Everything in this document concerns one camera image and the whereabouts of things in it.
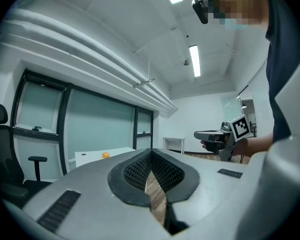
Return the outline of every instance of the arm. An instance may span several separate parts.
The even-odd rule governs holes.
[[[273,143],[273,133],[259,138],[244,138],[237,142],[233,149],[233,155],[252,157],[258,152],[268,151]]]

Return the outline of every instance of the floor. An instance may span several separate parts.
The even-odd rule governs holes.
[[[201,159],[209,159],[219,161],[218,155],[202,155],[202,154],[185,154],[185,156],[192,156]],[[235,163],[240,163],[241,156],[237,155],[232,158]],[[247,165],[250,161],[250,157],[243,157],[242,163]],[[166,194],[160,187],[158,181],[156,180],[154,174],[150,172],[146,184],[146,193],[150,196],[151,200],[151,213],[158,220],[158,222],[163,225],[165,222],[166,215],[166,204],[167,198]]]

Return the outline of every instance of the chair armrest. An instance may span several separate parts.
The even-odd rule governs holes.
[[[39,162],[46,162],[48,161],[48,158],[44,156],[30,156],[28,157],[29,161],[34,161],[34,171],[35,171],[35,177],[36,180],[39,182],[40,181],[40,167],[39,167]]]
[[[34,161],[34,162],[46,162],[46,161],[48,161],[48,158],[46,158],[44,156],[29,156],[28,160]]]
[[[0,184],[0,190],[6,197],[18,200],[24,200],[29,194],[29,191],[26,188],[11,185],[8,183]]]

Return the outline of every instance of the smoke detector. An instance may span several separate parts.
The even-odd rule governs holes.
[[[184,63],[183,63],[183,65],[185,65],[185,66],[189,66],[189,64],[190,64],[190,60],[189,60],[189,59],[186,59],[186,60],[184,61]]]

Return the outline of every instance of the person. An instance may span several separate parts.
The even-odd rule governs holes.
[[[266,76],[274,118],[273,133],[238,141],[233,156],[251,157],[255,153],[267,151],[273,143],[291,135],[275,100],[300,63],[300,4],[288,1],[213,0],[213,3],[209,3],[213,4],[214,9],[218,8],[218,12],[223,13],[226,19],[235,19],[238,24],[263,26],[266,29],[265,38],[270,42]]]

